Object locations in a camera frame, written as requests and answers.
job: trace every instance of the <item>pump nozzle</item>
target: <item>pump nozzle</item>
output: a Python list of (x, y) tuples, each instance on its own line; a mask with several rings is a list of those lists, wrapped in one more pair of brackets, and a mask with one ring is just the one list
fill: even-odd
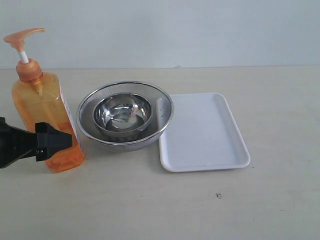
[(5, 36), (3, 40), (10, 44), (11, 47), (17, 50), (20, 55), (21, 62), (23, 64), (27, 64), (29, 62), (28, 57), (26, 55), (24, 46), (25, 46), (25, 38), (29, 37), (35, 33), (43, 33), (45, 31), (44, 28), (30, 28), (23, 31), (12, 33), (8, 36)]

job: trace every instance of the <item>orange liquid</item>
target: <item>orange liquid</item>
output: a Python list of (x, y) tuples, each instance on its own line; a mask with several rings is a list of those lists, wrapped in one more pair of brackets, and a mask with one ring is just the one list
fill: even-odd
[(33, 82), (16, 81), (12, 98), (26, 128), (35, 132), (35, 124), (46, 122), (55, 129), (72, 135), (72, 147), (55, 153), (45, 163), (55, 173), (79, 166), (85, 159), (60, 94), (55, 74), (44, 72)]

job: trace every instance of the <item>pump dispenser head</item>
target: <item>pump dispenser head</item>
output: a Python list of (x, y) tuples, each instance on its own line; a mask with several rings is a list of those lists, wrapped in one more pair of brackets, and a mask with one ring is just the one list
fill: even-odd
[(34, 33), (43, 33), (44, 31), (44, 28), (30, 28), (10, 34), (3, 38), (3, 40), (16, 49), (20, 55), (21, 60), (16, 66), (16, 71), (22, 82), (31, 82), (32, 80), (39, 79), (43, 75), (39, 63), (32, 58), (27, 57), (24, 46), (26, 37)]

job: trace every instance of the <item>bottle label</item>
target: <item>bottle label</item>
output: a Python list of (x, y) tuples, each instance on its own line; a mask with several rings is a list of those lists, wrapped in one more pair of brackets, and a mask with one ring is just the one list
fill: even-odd
[(73, 129), (75, 138), (76, 138), (76, 140), (77, 140), (80, 148), (82, 149), (81, 144), (80, 144), (80, 140), (79, 140), (79, 136), (78, 136), (77, 131), (76, 131), (75, 121), (74, 121), (74, 118), (72, 117), (72, 114), (71, 114), (70, 108), (69, 108), (69, 106), (68, 106), (67, 100), (65, 99), (65, 97), (64, 97), (64, 95), (63, 95), (63, 93), (62, 93), (62, 88), (61, 88), (60, 83), (59, 83), (59, 88), (60, 88), (61, 100), (62, 100), (62, 103), (63, 103), (63, 105), (64, 105), (66, 114), (68, 115), (68, 118), (69, 118), (69, 120), (70, 120), (71, 127), (72, 127), (72, 129)]

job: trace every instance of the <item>white wall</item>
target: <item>white wall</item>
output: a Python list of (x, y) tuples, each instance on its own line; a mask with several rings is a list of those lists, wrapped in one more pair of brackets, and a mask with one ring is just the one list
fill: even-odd
[[(43, 68), (320, 64), (319, 0), (0, 0), (0, 34)], [(18, 55), (0, 42), (0, 68)]]

